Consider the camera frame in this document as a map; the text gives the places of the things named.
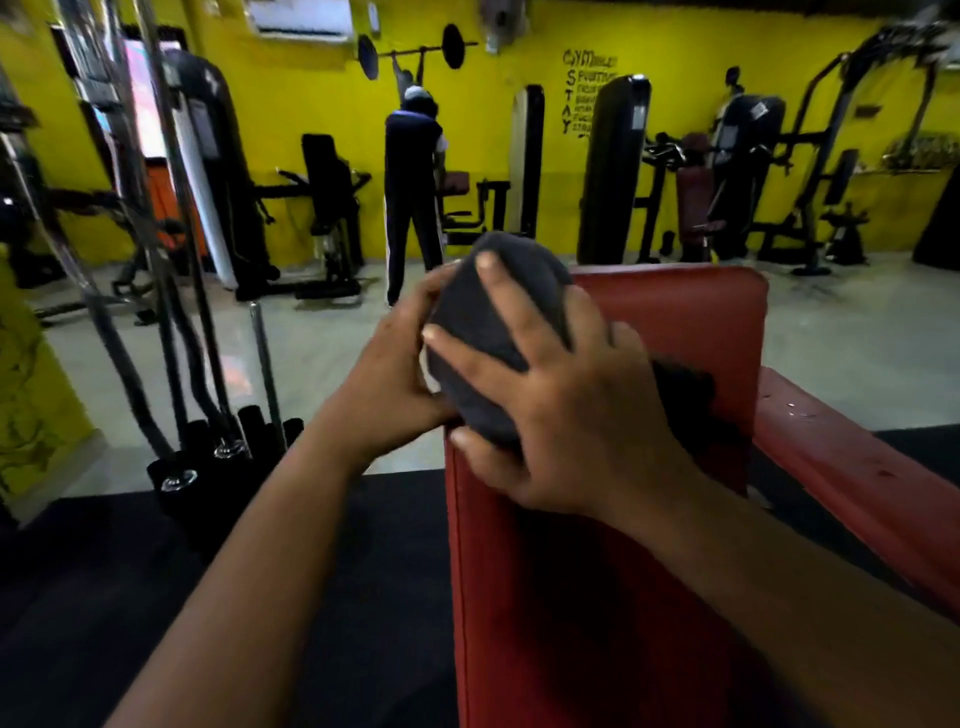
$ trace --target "white cap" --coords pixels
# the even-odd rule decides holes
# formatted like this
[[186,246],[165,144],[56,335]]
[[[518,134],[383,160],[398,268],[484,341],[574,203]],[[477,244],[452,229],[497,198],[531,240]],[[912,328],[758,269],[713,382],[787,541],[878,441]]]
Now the white cap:
[[432,99],[430,92],[421,85],[412,85],[403,92],[403,99],[411,101],[412,99]]

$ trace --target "barbell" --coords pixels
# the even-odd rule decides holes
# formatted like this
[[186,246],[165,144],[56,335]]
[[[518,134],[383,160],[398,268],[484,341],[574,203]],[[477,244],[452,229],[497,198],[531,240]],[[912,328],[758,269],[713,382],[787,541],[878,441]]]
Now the barbell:
[[467,54],[467,46],[479,45],[477,41],[464,42],[464,37],[460,35],[460,29],[450,23],[444,28],[444,39],[440,45],[422,45],[420,48],[413,48],[408,51],[390,51],[388,53],[377,53],[376,46],[370,36],[361,35],[357,38],[357,59],[363,68],[364,75],[371,81],[376,81],[380,76],[380,59],[393,56],[414,56],[419,54],[420,60],[427,53],[440,51],[444,54],[446,64],[456,70],[464,64],[464,57]]

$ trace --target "man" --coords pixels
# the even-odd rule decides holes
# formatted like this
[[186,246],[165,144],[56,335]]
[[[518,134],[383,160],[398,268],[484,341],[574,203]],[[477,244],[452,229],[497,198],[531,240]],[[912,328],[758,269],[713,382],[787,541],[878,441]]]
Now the man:
[[422,86],[403,92],[400,109],[387,117],[384,206],[387,227],[387,304],[403,287],[407,231],[413,220],[423,264],[432,270],[444,262],[438,183],[443,182],[446,138],[437,123],[439,108]]

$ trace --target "red padded bench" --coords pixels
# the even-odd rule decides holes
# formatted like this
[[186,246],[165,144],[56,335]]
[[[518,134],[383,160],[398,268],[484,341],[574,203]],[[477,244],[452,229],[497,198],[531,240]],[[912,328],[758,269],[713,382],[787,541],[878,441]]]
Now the red padded bench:
[[754,442],[880,559],[960,618],[960,490],[952,483],[766,367]]
[[[701,465],[746,484],[767,284],[745,268],[580,269],[610,320],[711,372],[717,414],[745,444]],[[731,724],[749,660],[730,627],[645,549],[573,517],[522,511],[446,445],[463,728]]]

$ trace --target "finger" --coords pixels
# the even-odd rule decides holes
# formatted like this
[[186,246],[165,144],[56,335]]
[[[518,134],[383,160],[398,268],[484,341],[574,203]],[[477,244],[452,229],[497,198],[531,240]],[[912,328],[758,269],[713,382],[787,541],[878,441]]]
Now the finger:
[[564,291],[564,308],[574,351],[597,351],[610,346],[610,327],[587,291],[578,285],[568,285]]
[[632,350],[647,356],[647,348],[636,330],[623,321],[614,321],[611,325],[611,339],[615,349]]
[[456,416],[457,410],[453,402],[441,392],[424,394],[418,401],[416,418],[420,433],[429,432]]
[[415,327],[417,331],[420,331],[430,315],[430,311],[433,310],[437,297],[456,275],[457,263],[459,262],[459,260],[455,260],[430,271],[414,287],[410,295],[405,296],[396,305],[396,317],[402,320],[405,325]]
[[450,442],[464,454],[473,474],[496,491],[513,497],[530,480],[530,474],[516,455],[498,448],[469,427],[453,430]]
[[546,322],[526,291],[511,278],[496,253],[484,251],[478,255],[477,271],[493,307],[531,367],[566,355],[560,336]]
[[505,406],[522,379],[499,359],[469,347],[436,324],[423,329],[423,341],[488,400]]

